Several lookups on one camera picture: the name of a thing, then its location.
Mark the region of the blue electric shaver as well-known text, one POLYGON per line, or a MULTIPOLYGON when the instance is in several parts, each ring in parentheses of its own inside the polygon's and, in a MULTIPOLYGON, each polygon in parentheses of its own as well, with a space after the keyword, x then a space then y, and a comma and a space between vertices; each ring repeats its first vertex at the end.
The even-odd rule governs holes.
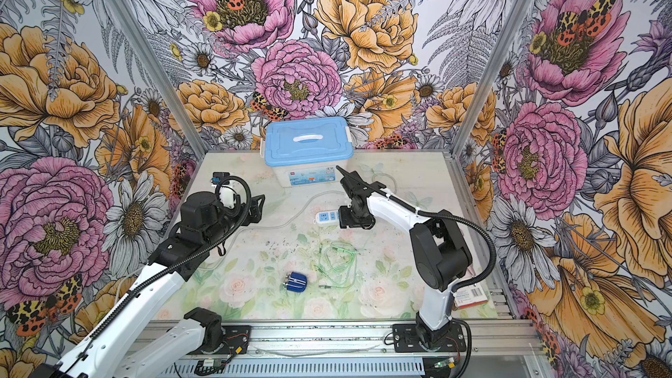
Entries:
POLYGON ((306 291, 308 278, 306 275, 298 272, 290 272, 283 283, 283 287, 288 292, 303 293, 306 291))

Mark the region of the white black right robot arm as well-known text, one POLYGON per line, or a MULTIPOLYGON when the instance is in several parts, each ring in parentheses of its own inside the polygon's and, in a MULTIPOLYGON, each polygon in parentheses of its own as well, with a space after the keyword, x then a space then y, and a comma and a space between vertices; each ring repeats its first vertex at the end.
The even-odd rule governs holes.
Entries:
POLYGON ((382 183, 366 182, 356 171, 340 166, 337 170, 350 199, 339 208, 342 229, 372 229, 381 220, 409 235, 416 271, 425 282, 416 335, 424 349, 438 349, 451 329, 458 283, 473 263, 458 222, 446 210, 429 213, 411 206, 382 183))

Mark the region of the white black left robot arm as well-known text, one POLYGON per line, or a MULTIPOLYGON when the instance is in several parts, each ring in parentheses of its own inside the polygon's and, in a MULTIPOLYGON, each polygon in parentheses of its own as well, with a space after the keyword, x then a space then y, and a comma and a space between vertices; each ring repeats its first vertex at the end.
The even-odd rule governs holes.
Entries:
POLYGON ((74 349, 34 377, 157 377, 185 355, 212 354, 228 343, 220 315, 194 308, 168 332, 131 353, 154 316, 237 229, 260 222, 264 195, 224 205, 215 192, 196 192, 180 208, 180 221, 150 256, 138 279, 74 349))

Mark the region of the white blue power strip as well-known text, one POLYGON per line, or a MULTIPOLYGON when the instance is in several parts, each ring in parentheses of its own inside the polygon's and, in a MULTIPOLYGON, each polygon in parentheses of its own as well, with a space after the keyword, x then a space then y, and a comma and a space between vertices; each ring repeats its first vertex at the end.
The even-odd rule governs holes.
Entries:
POLYGON ((340 217, 338 210, 322 211, 315 215, 315 223, 320 226, 339 225, 340 217))

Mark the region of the white blue-lid storage box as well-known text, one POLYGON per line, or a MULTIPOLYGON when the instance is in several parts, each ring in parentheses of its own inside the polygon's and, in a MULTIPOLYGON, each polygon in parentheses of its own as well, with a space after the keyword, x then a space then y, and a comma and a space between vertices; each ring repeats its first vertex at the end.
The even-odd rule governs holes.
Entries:
POLYGON ((260 153, 282 187, 332 183, 355 154, 343 117, 272 122, 260 153))

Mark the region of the red white small packet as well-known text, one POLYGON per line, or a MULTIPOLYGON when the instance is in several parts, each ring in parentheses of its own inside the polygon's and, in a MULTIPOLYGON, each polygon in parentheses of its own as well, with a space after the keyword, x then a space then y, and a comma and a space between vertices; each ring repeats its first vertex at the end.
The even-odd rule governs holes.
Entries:
POLYGON ((481 283, 468 285, 455 290, 453 305, 456 309, 480 306, 488 302, 488 293, 481 283))

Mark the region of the aluminium corner frame post left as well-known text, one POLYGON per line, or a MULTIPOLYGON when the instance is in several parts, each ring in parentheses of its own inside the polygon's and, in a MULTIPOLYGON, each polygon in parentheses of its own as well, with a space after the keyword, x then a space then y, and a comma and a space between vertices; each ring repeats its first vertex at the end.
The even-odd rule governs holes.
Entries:
POLYGON ((147 70, 150 78, 152 78, 157 91, 159 91, 166 101, 178 127, 180 127, 185 139, 191 145, 196 159, 201 161, 206 156, 208 147, 206 147, 205 142, 201 139, 199 132, 187 115, 187 111, 180 101, 180 98, 178 98, 166 71, 160 64, 158 56, 155 54, 148 38, 145 36, 141 24, 139 24, 134 12, 131 10, 131 6, 127 4, 126 0, 106 1, 108 2, 108 8, 110 8, 115 21, 120 24, 120 29, 138 54, 143 67, 147 70))

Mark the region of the aluminium corner frame post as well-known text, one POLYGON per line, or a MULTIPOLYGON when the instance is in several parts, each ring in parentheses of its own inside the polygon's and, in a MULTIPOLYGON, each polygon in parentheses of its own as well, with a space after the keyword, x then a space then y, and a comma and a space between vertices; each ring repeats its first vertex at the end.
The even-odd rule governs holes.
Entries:
POLYGON ((180 127, 185 139, 191 145, 196 159, 201 161, 206 156, 208 147, 206 147, 205 142, 201 139, 199 132, 187 115, 187 111, 180 101, 180 98, 178 98, 166 71, 160 64, 158 56, 155 54, 148 38, 145 36, 141 24, 139 24, 134 12, 131 10, 131 6, 127 4, 126 0, 106 1, 108 2, 108 8, 110 8, 115 21, 120 24, 120 29, 138 54, 143 67, 147 70, 150 78, 152 78, 157 91, 159 91, 166 101, 178 127, 180 127))
POLYGON ((509 50, 509 47, 514 40, 514 37, 517 33, 519 33, 523 19, 527 15, 530 7, 532 7, 534 1, 535 0, 514 0, 512 10, 504 19, 500 35, 497 38, 495 47, 489 56, 488 63, 486 63, 484 72, 475 89, 472 105, 467 110, 465 119, 462 122, 460 129, 458 130, 458 136, 453 142, 453 149, 451 150, 451 154, 453 154, 455 159, 465 149, 467 139, 470 138, 475 124, 478 121, 479 114, 488 101, 488 96, 493 87, 499 69, 502 63, 504 63, 508 53, 507 51, 509 50))

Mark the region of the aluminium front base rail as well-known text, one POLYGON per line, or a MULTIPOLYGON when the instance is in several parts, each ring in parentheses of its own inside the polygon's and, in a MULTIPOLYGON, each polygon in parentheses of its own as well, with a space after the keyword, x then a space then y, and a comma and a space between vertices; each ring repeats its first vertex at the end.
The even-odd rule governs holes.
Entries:
POLYGON ((467 320, 440 347, 420 344, 412 321, 238 321, 215 351, 180 321, 152 321, 108 377, 550 377, 526 320, 467 320))

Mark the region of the aluminium corner frame post right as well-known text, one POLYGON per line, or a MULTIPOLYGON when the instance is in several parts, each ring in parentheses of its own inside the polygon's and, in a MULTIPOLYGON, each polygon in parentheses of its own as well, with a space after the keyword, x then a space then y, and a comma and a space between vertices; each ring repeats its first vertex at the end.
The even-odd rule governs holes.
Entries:
POLYGON ((534 1, 535 0, 514 0, 512 10, 504 19, 500 35, 497 38, 495 47, 489 56, 488 63, 486 63, 484 72, 475 89, 472 105, 467 110, 465 119, 462 122, 460 129, 458 130, 458 136, 453 142, 453 149, 451 150, 451 154, 453 154, 455 159, 465 149, 467 139, 470 138, 475 124, 478 121, 479 114, 488 101, 488 96, 493 87, 499 69, 502 63, 504 63, 508 53, 507 51, 509 50, 509 47, 514 40, 514 37, 517 33, 519 33, 523 19, 527 15, 530 7, 532 7, 534 1))

